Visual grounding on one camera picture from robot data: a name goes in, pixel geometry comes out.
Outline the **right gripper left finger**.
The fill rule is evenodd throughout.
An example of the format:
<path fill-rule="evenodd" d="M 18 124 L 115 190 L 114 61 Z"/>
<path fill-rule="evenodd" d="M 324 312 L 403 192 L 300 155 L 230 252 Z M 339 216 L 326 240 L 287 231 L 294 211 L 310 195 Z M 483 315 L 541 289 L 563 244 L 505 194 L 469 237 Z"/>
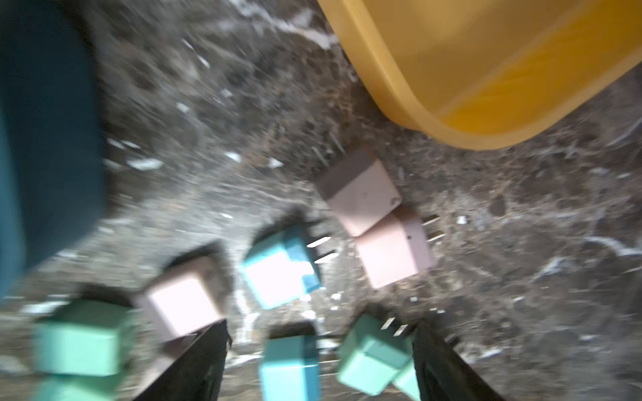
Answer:
<path fill-rule="evenodd" d="M 223 320 L 207 328 L 137 400 L 217 400 L 232 338 Z"/>

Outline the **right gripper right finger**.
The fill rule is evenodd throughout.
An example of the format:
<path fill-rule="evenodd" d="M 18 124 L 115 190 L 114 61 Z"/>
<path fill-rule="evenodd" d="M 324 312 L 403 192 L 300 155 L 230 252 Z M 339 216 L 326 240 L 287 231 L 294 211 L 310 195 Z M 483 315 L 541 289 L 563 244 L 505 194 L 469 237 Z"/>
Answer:
<path fill-rule="evenodd" d="M 428 323 L 418 323 L 413 334 L 421 400 L 505 400 Z"/>

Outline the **teal storage box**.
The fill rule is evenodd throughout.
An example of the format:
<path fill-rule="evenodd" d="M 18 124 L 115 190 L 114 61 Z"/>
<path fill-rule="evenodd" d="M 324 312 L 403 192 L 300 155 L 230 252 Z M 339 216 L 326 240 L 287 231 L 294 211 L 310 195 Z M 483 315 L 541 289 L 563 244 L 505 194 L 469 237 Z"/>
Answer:
<path fill-rule="evenodd" d="M 1 4 L 1 293 L 106 206 L 95 63 L 56 1 Z"/>

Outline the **yellow storage box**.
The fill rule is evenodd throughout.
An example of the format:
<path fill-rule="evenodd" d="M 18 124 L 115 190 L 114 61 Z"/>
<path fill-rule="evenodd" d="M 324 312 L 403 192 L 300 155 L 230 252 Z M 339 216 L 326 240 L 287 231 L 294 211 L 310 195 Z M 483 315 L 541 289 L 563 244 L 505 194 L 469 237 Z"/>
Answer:
<path fill-rule="evenodd" d="M 323 1 L 382 113 L 497 150 L 556 124 L 641 60 L 638 1 Z"/>

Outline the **blue plug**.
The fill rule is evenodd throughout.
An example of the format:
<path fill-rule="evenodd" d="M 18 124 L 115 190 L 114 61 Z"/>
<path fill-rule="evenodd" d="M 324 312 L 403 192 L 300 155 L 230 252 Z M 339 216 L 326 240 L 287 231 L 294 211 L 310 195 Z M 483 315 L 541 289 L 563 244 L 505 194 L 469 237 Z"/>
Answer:
<path fill-rule="evenodd" d="M 321 288 L 320 265 L 339 255 L 317 253 L 317 247 L 330 239 L 312 238 L 305 225 L 295 224 L 254 244 L 241 272 L 260 306 L 274 309 Z"/>
<path fill-rule="evenodd" d="M 300 335 L 269 339 L 258 373 L 263 400 L 321 400 L 317 338 Z"/>

